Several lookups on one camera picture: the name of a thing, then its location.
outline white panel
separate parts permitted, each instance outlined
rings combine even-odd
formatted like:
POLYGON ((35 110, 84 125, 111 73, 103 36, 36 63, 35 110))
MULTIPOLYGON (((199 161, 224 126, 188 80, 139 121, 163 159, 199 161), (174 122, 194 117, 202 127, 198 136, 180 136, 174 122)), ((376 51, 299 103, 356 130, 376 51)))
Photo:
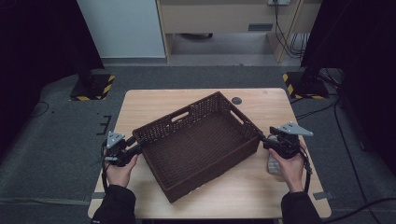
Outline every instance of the white panel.
POLYGON ((102 58, 164 58, 155 0, 78 0, 102 58))

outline brown woven basket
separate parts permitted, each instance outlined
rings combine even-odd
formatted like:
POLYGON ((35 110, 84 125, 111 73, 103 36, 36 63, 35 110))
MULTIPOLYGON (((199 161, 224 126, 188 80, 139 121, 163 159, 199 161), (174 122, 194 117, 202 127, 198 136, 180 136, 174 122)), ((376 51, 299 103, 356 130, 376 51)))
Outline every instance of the brown woven basket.
POLYGON ((173 203, 255 153, 258 130, 218 91, 134 130, 133 135, 148 140, 143 155, 173 203))

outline dark curtain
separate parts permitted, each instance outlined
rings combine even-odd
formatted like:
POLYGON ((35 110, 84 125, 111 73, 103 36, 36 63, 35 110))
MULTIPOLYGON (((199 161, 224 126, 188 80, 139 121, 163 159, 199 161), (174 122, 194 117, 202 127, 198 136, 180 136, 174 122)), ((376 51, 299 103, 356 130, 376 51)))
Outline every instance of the dark curtain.
POLYGON ((77 1, 0 0, 0 74, 5 99, 0 110, 0 158, 29 119, 42 88, 81 68, 104 66, 77 1))
POLYGON ((309 71, 343 69, 339 93, 362 147, 378 152, 394 174, 395 12, 394 0, 323 0, 302 61, 309 71))

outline table top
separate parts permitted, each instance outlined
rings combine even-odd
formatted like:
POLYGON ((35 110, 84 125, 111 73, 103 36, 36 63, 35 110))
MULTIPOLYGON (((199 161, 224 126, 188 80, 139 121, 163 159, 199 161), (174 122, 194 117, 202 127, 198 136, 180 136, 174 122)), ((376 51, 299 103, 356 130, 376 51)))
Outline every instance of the table top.
MULTIPOLYGON (((128 138, 134 129, 216 91, 223 93, 230 101, 239 97, 242 104, 236 107, 265 135, 269 134, 270 126, 277 127, 289 121, 297 123, 282 89, 133 90, 125 95, 114 132, 124 133, 128 138)), ((268 156, 268 151, 260 143, 255 154, 174 203, 167 201, 145 158, 139 156, 128 185, 128 189, 136 195, 135 216, 161 219, 282 217, 280 202, 289 190, 282 176, 268 173, 268 156)), ((311 161, 311 166, 314 173, 308 194, 319 215, 329 217, 331 209, 328 201, 317 201, 313 197, 313 193, 322 192, 323 188, 314 161, 311 161)), ((100 175, 94 192, 104 192, 100 175)), ((92 199, 89 217, 93 216, 101 202, 102 199, 92 199)))

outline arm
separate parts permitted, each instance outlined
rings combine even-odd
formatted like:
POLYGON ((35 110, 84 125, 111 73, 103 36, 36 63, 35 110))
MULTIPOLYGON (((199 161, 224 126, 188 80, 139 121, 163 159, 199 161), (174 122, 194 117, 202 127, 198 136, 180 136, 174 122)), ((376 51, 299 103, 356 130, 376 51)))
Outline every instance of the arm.
POLYGON ((108 192, 93 215, 91 224, 135 224, 134 204, 136 197, 126 187, 136 162, 137 155, 123 167, 106 164, 108 192))
POLYGON ((304 160, 302 156, 297 154, 293 158, 285 160, 271 148, 269 153, 279 163, 282 175, 290 191, 282 198, 281 203, 284 223, 321 223, 315 206, 312 204, 308 194, 304 192, 302 182, 304 160))

